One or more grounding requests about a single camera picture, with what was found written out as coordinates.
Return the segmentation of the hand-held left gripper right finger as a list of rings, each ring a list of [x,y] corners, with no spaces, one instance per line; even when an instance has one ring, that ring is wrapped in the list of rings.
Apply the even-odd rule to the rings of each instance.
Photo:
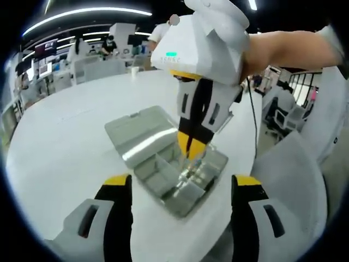
[[[296,219],[262,183],[232,175],[232,261],[296,261]]]

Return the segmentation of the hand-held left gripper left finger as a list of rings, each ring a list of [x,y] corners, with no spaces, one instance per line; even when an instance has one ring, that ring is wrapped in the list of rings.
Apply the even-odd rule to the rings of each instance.
[[[86,199],[46,244],[61,261],[131,261],[132,177],[108,178],[93,199]]]

